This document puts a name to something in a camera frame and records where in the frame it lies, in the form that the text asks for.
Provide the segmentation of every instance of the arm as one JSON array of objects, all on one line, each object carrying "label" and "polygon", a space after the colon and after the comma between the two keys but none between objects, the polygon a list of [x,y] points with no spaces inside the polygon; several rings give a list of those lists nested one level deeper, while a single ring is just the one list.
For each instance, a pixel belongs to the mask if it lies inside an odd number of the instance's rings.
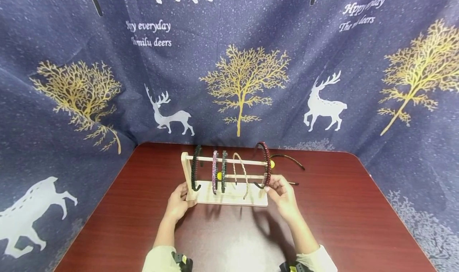
[{"label": "arm", "polygon": [[159,224],[153,249],[148,252],[142,272],[179,272],[172,252],[175,252],[175,225],[185,215],[188,208],[195,206],[196,201],[185,201],[188,193],[186,182],[179,185],[169,197],[167,208]]},{"label": "arm", "polygon": [[314,238],[296,204],[295,191],[283,176],[271,176],[268,196],[276,203],[282,218],[287,222],[295,243],[296,261],[314,272],[337,272],[335,264],[322,245]]}]

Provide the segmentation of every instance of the blue patterned fabric backdrop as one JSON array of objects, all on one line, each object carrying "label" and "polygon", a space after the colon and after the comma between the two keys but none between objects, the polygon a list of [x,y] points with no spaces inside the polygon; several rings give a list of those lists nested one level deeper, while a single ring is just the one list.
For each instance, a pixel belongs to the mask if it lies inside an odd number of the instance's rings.
[{"label": "blue patterned fabric backdrop", "polygon": [[259,140],[356,154],[459,271],[458,1],[0,0],[0,271],[52,271],[136,145]]}]

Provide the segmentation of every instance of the braided headband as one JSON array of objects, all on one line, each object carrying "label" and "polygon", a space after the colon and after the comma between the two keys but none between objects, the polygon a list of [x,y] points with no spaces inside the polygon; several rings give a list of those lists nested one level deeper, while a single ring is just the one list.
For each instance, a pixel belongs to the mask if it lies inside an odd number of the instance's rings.
[{"label": "braided headband", "polygon": [[218,152],[214,151],[214,157],[212,158],[212,192],[217,194],[217,158]]},{"label": "braided headband", "polygon": [[[245,184],[247,185],[247,188],[245,189],[244,198],[243,198],[243,199],[245,199],[245,198],[247,197],[247,195],[249,194],[249,180],[247,179],[247,172],[245,172],[244,163],[242,162],[241,157],[239,156],[238,153],[234,153],[234,154],[233,154],[233,159],[235,159],[235,157],[238,157],[238,158],[239,158],[239,161],[241,161],[242,170],[244,171]],[[234,171],[234,178],[236,179],[236,185],[237,185],[236,166],[235,166],[235,163],[233,163],[233,171]]]},{"label": "braided headband", "polygon": [[196,188],[196,170],[197,170],[196,161],[197,161],[197,157],[199,157],[199,155],[200,155],[200,151],[201,151],[201,147],[200,147],[200,145],[198,145],[194,149],[193,163],[191,164],[191,188],[193,189],[193,191],[198,191],[200,189],[200,187],[201,187],[201,185],[199,185]]},{"label": "braided headband", "polygon": [[257,145],[254,148],[254,154],[257,152],[257,148],[261,148],[263,151],[263,155],[265,157],[265,177],[263,178],[262,185],[257,184],[254,182],[254,184],[260,188],[263,189],[266,185],[269,185],[269,181],[271,181],[271,158],[269,156],[269,149],[268,146],[265,144],[265,142],[257,142]]},{"label": "braided headband", "polygon": [[222,193],[225,193],[226,189],[226,157],[228,156],[228,153],[226,151],[223,151],[222,153]]}]

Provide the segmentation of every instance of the hand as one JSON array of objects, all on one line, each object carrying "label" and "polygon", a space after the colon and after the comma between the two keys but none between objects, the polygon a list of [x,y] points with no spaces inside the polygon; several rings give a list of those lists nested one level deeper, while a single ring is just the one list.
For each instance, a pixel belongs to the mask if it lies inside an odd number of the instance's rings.
[{"label": "hand", "polygon": [[280,215],[287,223],[302,217],[296,204],[295,191],[283,176],[271,175],[271,181],[269,186],[265,187],[265,191],[276,203]]},{"label": "hand", "polygon": [[188,210],[188,208],[196,205],[196,200],[189,200],[188,202],[185,200],[187,194],[188,186],[186,182],[184,182],[179,185],[169,197],[164,218],[175,221],[175,223],[177,223],[180,218],[185,215],[185,212]]}]

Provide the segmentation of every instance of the white sleeve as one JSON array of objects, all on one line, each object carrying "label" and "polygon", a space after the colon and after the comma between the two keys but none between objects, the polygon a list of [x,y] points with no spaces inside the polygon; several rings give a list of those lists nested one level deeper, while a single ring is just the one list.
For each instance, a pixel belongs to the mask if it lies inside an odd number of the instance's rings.
[{"label": "white sleeve", "polygon": [[338,268],[322,245],[312,253],[297,254],[296,260],[313,272],[338,272]]},{"label": "white sleeve", "polygon": [[142,272],[180,272],[180,268],[175,263],[172,246],[157,246],[150,250],[145,258]]}]

